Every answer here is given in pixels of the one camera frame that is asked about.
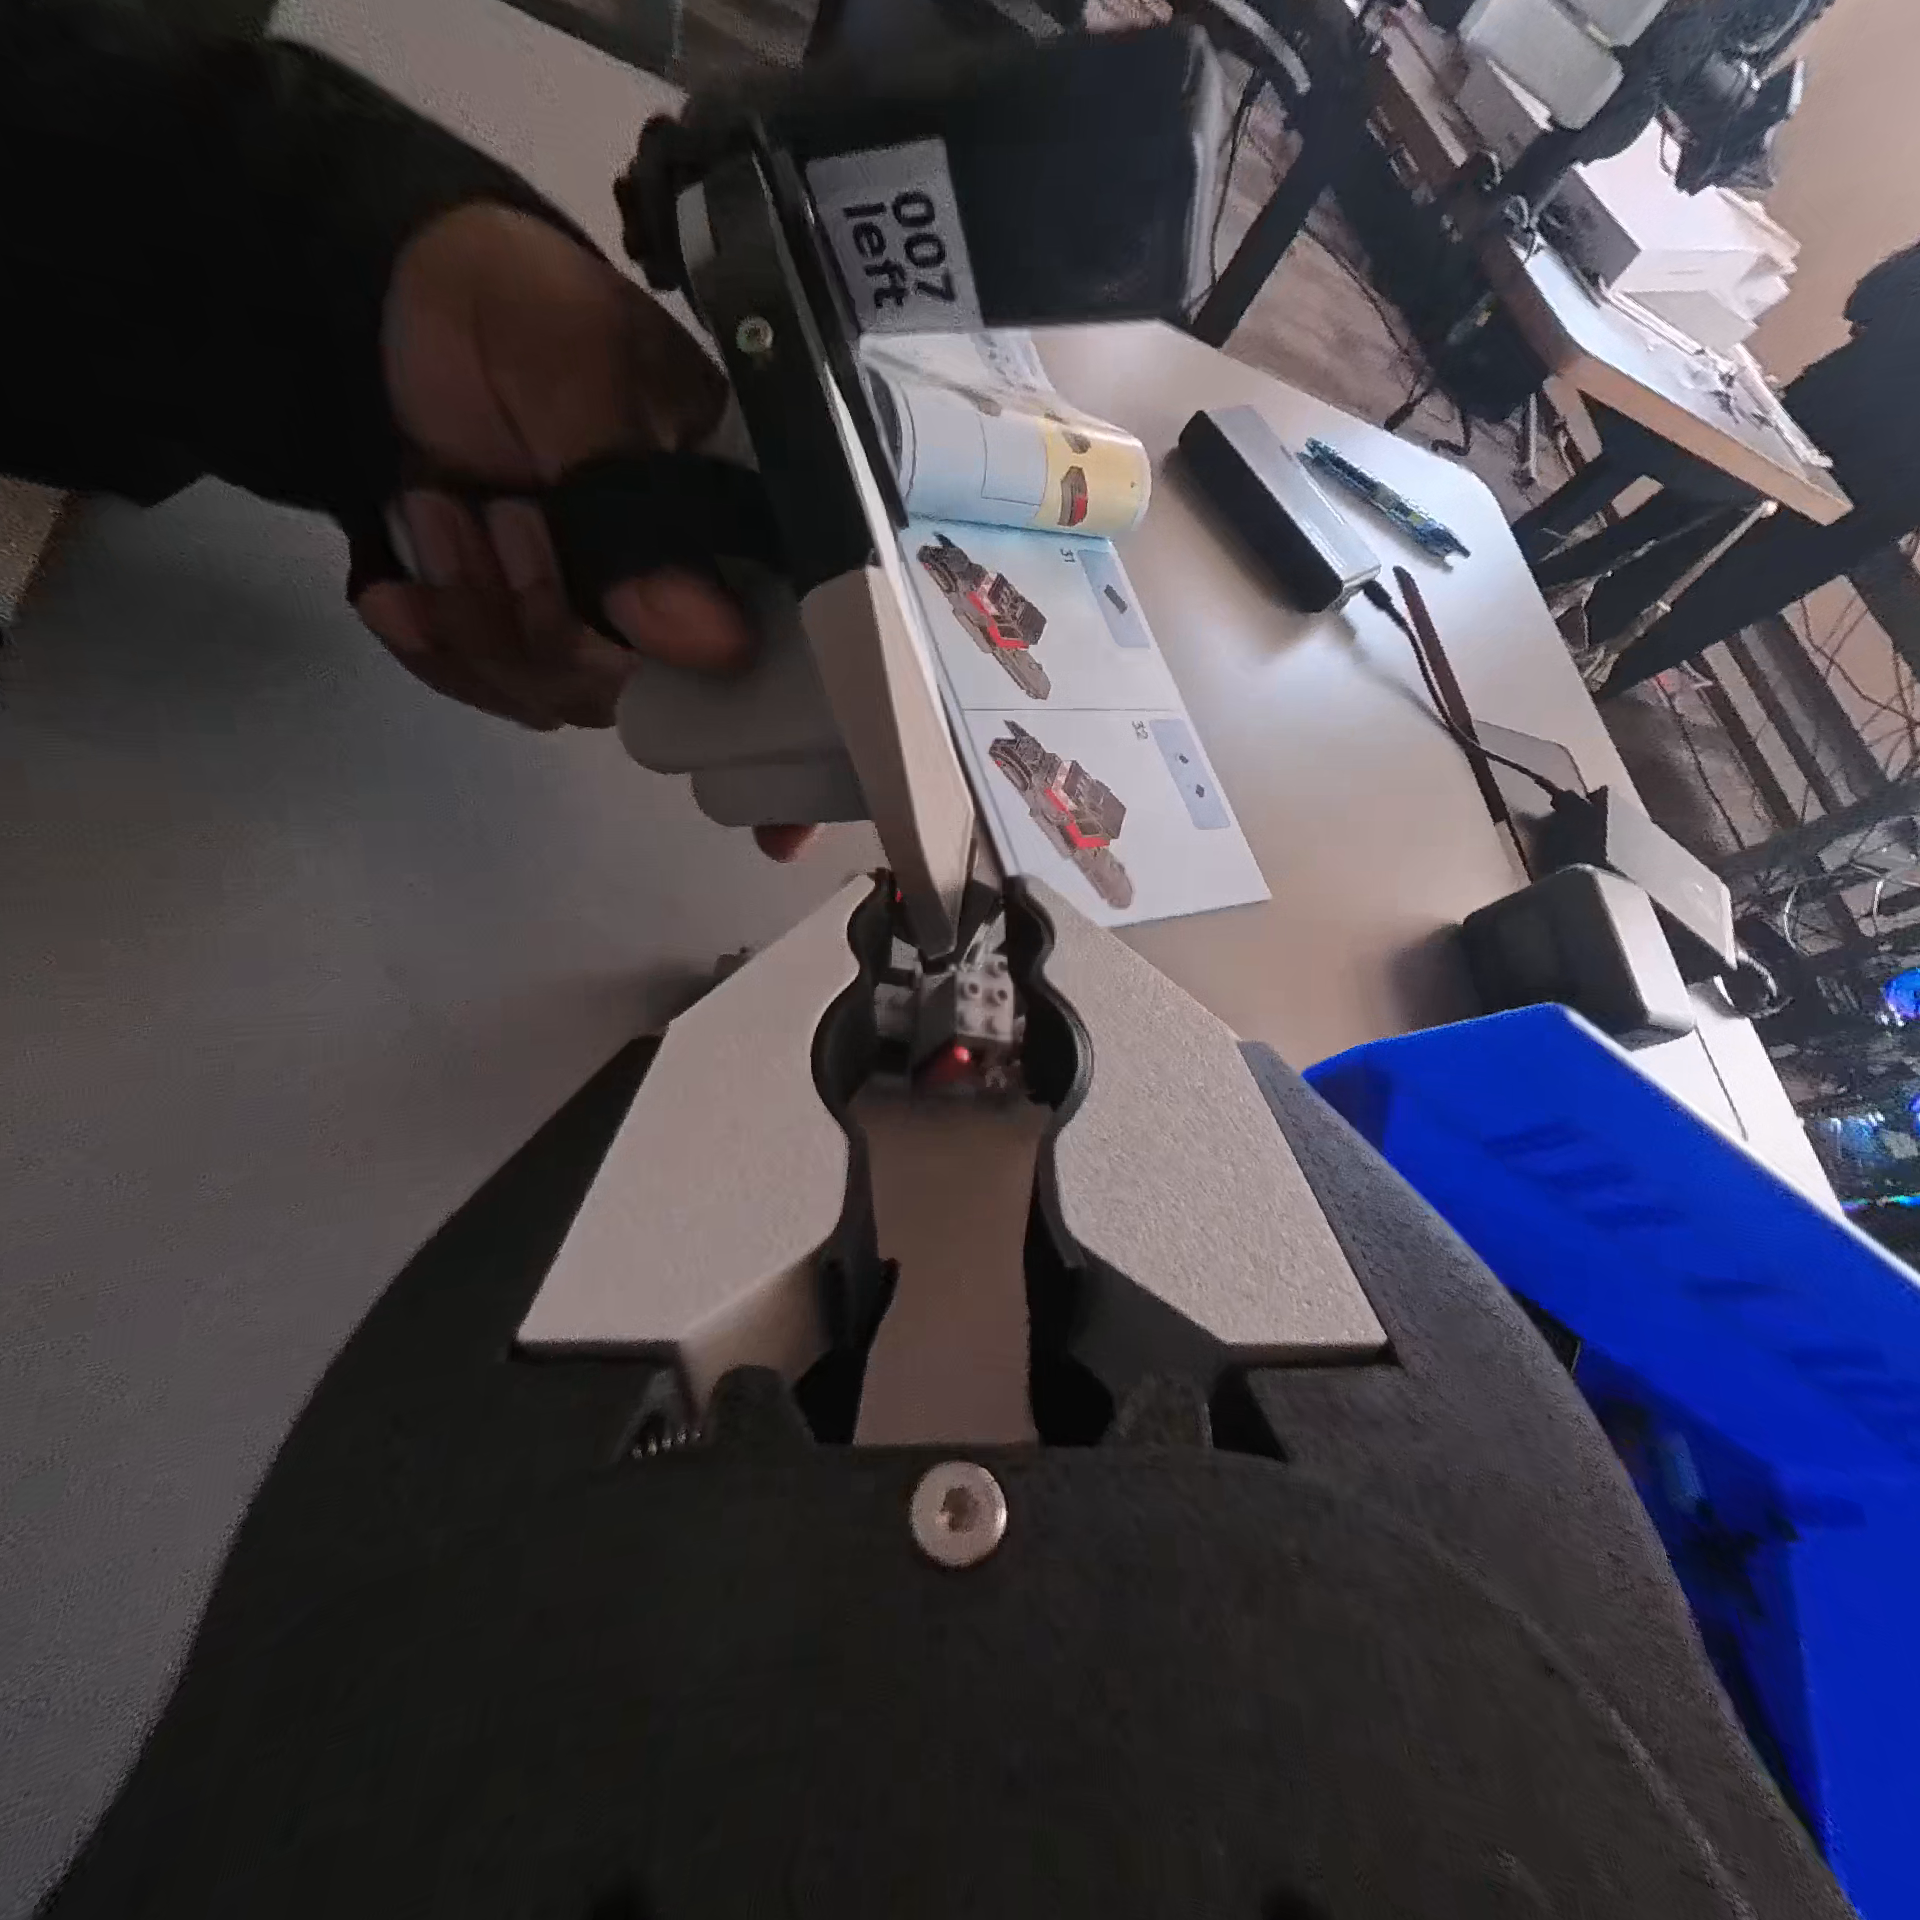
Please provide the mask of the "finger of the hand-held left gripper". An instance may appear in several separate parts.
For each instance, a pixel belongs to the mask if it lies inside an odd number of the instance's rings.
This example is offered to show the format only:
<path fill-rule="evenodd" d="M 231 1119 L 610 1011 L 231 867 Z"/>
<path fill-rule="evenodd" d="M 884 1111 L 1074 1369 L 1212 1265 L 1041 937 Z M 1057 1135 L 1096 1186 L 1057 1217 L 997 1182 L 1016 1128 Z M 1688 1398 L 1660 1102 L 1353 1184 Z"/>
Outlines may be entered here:
<path fill-rule="evenodd" d="M 946 963 L 965 944 L 975 803 L 897 570 L 866 566 L 807 590 L 799 625 L 906 936 Z"/>

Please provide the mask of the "white flat boxes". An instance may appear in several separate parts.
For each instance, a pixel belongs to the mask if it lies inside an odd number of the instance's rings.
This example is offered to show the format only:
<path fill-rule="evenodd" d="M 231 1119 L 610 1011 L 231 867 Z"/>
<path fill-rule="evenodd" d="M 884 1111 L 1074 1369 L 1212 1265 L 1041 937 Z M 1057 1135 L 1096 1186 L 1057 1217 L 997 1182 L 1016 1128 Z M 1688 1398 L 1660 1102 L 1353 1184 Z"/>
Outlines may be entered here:
<path fill-rule="evenodd" d="M 1458 55 L 1466 178 L 1492 224 L 1546 243 L 1588 285 L 1641 303 L 1784 289 L 1797 245 L 1761 195 L 1678 191 L 1656 29 L 1673 2 L 1428 6 Z"/>

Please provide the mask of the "blue plastic bin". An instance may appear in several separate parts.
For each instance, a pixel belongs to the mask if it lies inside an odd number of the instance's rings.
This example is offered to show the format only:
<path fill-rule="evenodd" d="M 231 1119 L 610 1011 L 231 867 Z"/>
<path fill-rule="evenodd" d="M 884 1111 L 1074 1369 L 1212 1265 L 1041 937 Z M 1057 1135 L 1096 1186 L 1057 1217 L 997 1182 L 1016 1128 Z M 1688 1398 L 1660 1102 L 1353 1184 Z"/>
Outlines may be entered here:
<path fill-rule="evenodd" d="M 1559 1006 L 1308 1085 L 1525 1306 L 1860 1915 L 1917 1915 L 1912 1275 Z"/>

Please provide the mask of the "brick instruction booklet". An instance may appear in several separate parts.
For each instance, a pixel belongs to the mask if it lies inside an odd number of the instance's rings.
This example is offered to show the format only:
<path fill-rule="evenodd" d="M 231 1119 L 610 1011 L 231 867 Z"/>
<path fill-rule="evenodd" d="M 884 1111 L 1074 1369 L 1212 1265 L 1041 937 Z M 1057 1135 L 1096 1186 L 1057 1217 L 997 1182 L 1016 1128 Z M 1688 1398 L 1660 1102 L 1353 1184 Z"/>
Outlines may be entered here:
<path fill-rule="evenodd" d="M 1105 928 L 1264 906 L 1114 547 L 1149 503 L 1144 446 L 1061 395 L 1022 331 L 878 337 L 860 370 L 999 865 Z"/>

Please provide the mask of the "blue patterned pen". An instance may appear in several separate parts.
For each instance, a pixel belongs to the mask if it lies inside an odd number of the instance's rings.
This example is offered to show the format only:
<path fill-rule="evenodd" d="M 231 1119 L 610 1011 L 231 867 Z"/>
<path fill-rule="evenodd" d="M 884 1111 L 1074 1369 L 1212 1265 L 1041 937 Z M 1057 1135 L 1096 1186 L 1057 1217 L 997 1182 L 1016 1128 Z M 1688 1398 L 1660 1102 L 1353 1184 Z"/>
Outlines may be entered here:
<path fill-rule="evenodd" d="M 1356 499 L 1368 513 L 1393 527 L 1408 542 L 1417 545 L 1426 557 L 1452 562 L 1466 560 L 1472 551 L 1461 542 L 1456 530 L 1428 514 L 1384 480 L 1356 466 L 1343 453 L 1321 440 L 1308 440 L 1301 450 L 1301 462 L 1321 483 L 1329 483 L 1337 493 Z"/>

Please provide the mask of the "grey-brown desk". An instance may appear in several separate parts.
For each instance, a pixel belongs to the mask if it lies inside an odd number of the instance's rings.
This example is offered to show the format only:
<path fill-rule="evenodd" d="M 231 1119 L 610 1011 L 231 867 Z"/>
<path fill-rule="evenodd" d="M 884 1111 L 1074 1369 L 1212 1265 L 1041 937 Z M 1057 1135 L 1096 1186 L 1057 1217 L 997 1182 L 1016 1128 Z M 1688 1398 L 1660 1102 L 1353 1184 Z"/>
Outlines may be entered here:
<path fill-rule="evenodd" d="M 788 1383 L 517 1330 L 665 1030 L 871 822 L 730 825 L 417 685 L 412 574 L 205 478 L 4 723 L 4 1886 L 39 1915 L 1853 1915 L 1509 1289 L 1231 1030 L 1389 1357 L 872 1443 L 928 1273 Z"/>

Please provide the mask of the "toy brick truck model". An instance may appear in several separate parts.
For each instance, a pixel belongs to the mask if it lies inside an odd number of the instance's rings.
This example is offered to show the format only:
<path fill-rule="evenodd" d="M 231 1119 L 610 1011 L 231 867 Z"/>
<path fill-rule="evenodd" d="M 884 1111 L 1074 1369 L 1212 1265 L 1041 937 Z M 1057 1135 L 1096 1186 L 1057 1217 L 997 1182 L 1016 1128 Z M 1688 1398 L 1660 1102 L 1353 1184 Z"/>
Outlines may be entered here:
<path fill-rule="evenodd" d="M 903 890 L 878 872 L 852 928 L 856 995 L 869 1017 L 869 1089 L 903 1097 L 1015 1102 L 1024 1096 L 1024 1001 L 1013 974 L 1002 891 L 973 880 L 959 946 L 925 960 L 905 927 Z"/>

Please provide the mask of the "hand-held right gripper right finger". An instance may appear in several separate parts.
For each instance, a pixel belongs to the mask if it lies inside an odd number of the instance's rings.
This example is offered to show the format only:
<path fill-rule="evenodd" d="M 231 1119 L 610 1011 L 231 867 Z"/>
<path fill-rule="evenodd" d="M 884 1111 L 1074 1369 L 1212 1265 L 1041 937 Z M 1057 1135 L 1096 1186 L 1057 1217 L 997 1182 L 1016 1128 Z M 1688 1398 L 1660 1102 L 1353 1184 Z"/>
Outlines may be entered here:
<path fill-rule="evenodd" d="M 1044 1111 L 1024 1226 L 1036 1410 L 1169 1379 L 1368 1366 L 1386 1330 L 1239 1038 L 1038 880 L 1007 883 L 1022 1079 Z"/>

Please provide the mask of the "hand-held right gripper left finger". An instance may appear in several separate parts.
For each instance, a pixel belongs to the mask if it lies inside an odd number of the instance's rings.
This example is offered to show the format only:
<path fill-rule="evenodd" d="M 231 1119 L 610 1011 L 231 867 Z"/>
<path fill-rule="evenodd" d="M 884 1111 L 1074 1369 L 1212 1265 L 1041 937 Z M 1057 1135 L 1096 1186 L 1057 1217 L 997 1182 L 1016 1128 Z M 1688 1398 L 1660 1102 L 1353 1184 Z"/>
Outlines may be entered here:
<path fill-rule="evenodd" d="M 517 1344 L 665 1362 L 687 1398 L 735 1368 L 797 1383 L 862 1353 L 888 1304 L 866 1146 L 895 890 L 842 886 L 673 1021 Z"/>

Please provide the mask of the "black power bank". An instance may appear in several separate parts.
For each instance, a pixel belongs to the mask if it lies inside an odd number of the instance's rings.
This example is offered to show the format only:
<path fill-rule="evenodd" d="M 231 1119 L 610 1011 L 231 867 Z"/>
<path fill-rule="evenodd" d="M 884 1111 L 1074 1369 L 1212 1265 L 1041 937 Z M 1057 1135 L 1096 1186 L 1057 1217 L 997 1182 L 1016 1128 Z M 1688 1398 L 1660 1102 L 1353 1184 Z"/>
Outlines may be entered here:
<path fill-rule="evenodd" d="M 1202 514 L 1290 609 L 1338 614 L 1380 583 L 1376 551 L 1257 410 L 1191 415 L 1174 453 Z"/>

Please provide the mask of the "person's left hand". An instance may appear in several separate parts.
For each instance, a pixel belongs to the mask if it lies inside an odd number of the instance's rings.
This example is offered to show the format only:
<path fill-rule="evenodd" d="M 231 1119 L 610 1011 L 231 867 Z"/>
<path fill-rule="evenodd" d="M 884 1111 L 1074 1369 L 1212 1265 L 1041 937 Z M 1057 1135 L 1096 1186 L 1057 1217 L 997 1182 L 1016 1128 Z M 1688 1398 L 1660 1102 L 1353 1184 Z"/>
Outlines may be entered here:
<path fill-rule="evenodd" d="M 748 617 L 684 571 L 615 583 L 615 641 L 569 606 L 544 493 L 585 464 L 698 448 L 728 407 L 708 352 L 628 277 L 527 214 L 457 209 L 399 254 L 382 370 L 412 574 L 352 609 L 417 685 L 521 730 L 599 731 L 641 662 L 748 664 Z"/>

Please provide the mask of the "dark grey power adapter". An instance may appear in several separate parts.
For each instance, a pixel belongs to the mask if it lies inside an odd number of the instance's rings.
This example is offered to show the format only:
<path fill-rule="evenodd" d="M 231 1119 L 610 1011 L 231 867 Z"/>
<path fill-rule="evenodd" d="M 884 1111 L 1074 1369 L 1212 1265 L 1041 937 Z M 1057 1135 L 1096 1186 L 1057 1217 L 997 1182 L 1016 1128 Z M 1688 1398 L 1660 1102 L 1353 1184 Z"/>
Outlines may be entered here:
<path fill-rule="evenodd" d="M 1461 922 L 1485 1015 L 1560 1006 L 1625 1049 L 1695 1034 L 1695 1005 L 1655 904 L 1593 867 L 1553 872 Z"/>

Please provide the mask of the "background work table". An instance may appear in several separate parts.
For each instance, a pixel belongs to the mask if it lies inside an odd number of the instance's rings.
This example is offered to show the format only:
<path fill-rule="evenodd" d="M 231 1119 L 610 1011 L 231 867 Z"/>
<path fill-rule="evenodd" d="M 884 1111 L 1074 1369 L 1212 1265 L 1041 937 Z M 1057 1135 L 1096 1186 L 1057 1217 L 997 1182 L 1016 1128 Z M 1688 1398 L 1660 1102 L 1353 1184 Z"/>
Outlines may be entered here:
<path fill-rule="evenodd" d="M 1504 314 L 1597 431 L 1597 453 L 1514 530 L 1543 593 L 1646 568 L 1620 605 L 1642 634 L 1753 529 L 1833 529 L 1853 509 L 1833 459 L 1742 341 L 1701 339 L 1656 298 L 1604 293 L 1541 241 L 1488 227 L 1479 261 Z"/>

